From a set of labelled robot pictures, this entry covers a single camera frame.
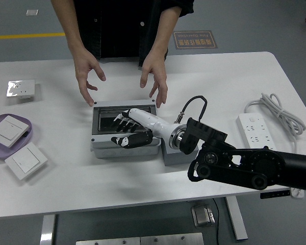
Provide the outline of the person's right hand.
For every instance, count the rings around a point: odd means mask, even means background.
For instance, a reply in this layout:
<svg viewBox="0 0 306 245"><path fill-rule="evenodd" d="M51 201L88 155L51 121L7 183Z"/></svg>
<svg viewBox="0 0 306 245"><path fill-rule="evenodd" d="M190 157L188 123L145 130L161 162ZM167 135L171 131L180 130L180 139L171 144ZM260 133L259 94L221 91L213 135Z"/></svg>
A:
<svg viewBox="0 0 306 245"><path fill-rule="evenodd" d="M85 48L76 50L72 53L72 56L75 68L75 77L79 85L79 91L85 102L90 107L92 107L94 105L94 100L88 90L97 91L98 88L88 82L88 74L90 71L94 70L101 81L106 81L106 76L101 69L97 59Z"/></svg>

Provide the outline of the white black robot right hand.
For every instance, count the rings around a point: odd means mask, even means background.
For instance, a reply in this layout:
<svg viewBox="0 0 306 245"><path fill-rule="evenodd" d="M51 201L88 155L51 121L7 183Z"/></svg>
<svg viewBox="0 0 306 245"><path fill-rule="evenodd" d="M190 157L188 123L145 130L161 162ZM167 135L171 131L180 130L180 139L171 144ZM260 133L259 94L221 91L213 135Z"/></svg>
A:
<svg viewBox="0 0 306 245"><path fill-rule="evenodd" d="M179 123L167 121L138 108L122 111L115 119L117 131L130 130L127 137L112 137L111 141L125 149L132 149L151 144L154 137L161 138L173 149L180 147L177 138L185 130L185 126Z"/></svg>

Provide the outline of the person's left hand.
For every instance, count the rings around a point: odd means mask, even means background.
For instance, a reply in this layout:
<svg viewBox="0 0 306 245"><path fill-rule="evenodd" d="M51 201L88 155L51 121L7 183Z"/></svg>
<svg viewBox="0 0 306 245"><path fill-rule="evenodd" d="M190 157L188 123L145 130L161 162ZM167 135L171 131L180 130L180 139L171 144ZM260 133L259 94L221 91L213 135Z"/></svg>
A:
<svg viewBox="0 0 306 245"><path fill-rule="evenodd" d="M144 88L146 86L148 75L150 73L152 73L154 76L154 84L149 97L152 97L154 93L158 91L155 102L156 107L160 108L162 104L166 103L168 93L164 54L149 52L142 65L140 88Z"/></svg>

